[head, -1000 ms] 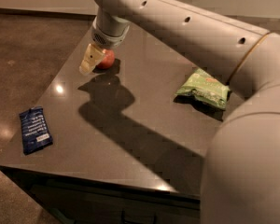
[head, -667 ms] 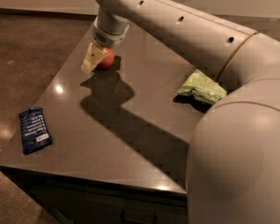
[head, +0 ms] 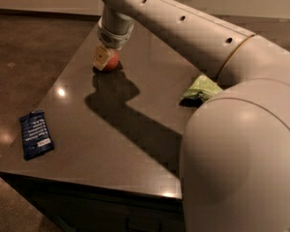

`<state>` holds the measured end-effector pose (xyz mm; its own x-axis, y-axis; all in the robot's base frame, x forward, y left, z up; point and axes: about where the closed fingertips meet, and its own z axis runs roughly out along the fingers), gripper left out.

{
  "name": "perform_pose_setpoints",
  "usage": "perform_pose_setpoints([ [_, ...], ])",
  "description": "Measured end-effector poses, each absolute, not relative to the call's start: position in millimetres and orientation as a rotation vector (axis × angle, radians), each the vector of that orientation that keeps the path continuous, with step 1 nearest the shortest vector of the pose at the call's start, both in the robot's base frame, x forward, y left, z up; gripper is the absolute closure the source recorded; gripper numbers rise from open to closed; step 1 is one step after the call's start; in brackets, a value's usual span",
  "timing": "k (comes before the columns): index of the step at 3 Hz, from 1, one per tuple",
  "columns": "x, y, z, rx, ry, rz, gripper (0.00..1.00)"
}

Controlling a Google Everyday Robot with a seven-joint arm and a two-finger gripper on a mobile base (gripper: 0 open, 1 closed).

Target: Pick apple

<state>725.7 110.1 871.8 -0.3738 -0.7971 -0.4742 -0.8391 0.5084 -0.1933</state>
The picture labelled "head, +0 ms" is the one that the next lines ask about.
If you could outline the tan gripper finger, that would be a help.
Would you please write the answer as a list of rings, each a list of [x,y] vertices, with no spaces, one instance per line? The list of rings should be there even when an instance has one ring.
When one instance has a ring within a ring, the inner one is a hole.
[[[111,71],[113,66],[111,60],[114,57],[114,50],[98,44],[95,48],[94,66],[99,71]]]

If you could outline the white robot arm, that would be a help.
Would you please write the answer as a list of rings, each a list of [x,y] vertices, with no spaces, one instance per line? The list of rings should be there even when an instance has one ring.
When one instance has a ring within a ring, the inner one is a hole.
[[[222,91],[182,139],[187,232],[290,232],[290,52],[174,0],[102,0],[112,48],[139,22]]]

